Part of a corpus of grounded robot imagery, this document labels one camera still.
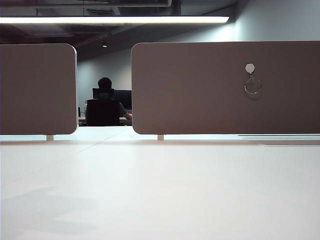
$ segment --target gray wall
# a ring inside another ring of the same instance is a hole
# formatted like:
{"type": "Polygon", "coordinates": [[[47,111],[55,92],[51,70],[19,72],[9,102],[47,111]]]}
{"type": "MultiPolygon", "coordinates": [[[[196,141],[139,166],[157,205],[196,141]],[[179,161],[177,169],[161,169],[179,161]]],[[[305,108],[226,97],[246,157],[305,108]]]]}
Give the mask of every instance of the gray wall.
{"type": "MultiPolygon", "coordinates": [[[[235,23],[208,27],[158,42],[320,40],[319,0],[242,0],[235,23]]],[[[78,64],[81,109],[97,80],[110,77],[116,89],[131,89],[130,50],[78,64]]]]}
{"type": "Polygon", "coordinates": [[[235,23],[235,39],[320,40],[319,9],[319,0],[250,0],[235,23]]]}

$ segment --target chair headrest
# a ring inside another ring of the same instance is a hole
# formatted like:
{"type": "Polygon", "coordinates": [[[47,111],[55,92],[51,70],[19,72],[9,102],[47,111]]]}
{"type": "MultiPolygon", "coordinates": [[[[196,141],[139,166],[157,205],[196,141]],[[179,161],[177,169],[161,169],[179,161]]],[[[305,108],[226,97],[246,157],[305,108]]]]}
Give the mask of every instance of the chair headrest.
{"type": "Polygon", "coordinates": [[[115,90],[113,88],[92,88],[92,96],[94,99],[99,99],[99,94],[108,94],[109,98],[114,96],[115,90]]]}

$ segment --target fluorescent light fixture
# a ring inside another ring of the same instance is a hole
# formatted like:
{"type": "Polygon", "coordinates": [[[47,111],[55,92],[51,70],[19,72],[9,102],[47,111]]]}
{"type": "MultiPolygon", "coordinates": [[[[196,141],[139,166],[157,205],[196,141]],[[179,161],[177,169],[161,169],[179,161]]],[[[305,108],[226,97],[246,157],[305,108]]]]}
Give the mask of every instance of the fluorescent light fixture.
{"type": "Polygon", "coordinates": [[[0,24],[218,24],[228,16],[0,17],[0,24]]]}

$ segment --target ceiling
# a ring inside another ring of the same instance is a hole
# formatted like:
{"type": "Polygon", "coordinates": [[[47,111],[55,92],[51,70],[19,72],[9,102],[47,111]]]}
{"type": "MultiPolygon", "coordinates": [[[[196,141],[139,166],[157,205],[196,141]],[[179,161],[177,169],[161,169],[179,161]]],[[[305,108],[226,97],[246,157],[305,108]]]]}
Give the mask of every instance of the ceiling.
{"type": "MultiPolygon", "coordinates": [[[[1,17],[230,16],[239,0],[0,0],[1,17]]],[[[205,25],[0,24],[0,44],[68,43],[78,60],[205,25]]]]}

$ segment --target dark hair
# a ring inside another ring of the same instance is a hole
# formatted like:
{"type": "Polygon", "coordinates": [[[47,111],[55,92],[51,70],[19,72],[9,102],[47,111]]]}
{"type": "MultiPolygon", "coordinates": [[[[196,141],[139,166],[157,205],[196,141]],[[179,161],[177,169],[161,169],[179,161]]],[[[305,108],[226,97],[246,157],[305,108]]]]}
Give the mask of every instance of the dark hair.
{"type": "Polygon", "coordinates": [[[100,89],[110,89],[112,82],[108,77],[102,77],[98,81],[98,86],[100,89]]]}

